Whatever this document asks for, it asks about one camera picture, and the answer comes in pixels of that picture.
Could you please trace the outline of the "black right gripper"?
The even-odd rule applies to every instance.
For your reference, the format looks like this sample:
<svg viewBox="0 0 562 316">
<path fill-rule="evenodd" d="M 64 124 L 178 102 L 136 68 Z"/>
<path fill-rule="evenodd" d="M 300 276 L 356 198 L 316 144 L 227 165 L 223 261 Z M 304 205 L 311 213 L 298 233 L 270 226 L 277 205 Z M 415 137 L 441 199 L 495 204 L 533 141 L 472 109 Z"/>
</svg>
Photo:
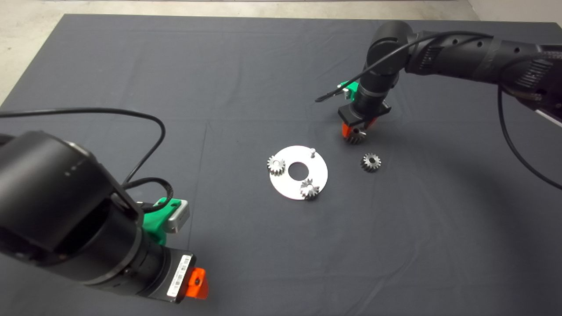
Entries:
<svg viewBox="0 0 562 316">
<path fill-rule="evenodd" d="M 340 106 L 338 115 L 342 120 L 342 136 L 349 137 L 353 128 L 370 129 L 380 116 L 390 111 L 391 106 L 383 99 L 357 99 Z"/>
</svg>

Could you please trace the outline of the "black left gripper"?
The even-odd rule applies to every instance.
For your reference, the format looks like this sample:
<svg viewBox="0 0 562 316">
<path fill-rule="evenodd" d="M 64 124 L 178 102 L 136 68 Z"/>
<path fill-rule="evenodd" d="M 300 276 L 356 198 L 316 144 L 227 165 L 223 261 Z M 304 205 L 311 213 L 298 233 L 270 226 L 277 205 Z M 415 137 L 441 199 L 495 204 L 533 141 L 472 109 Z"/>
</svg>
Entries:
<svg viewBox="0 0 562 316">
<path fill-rule="evenodd" d="M 195 267 L 195 255 L 186 250 L 163 248 L 164 262 L 153 298 L 179 304 L 186 297 L 205 300 L 209 295 L 206 271 Z"/>
</svg>

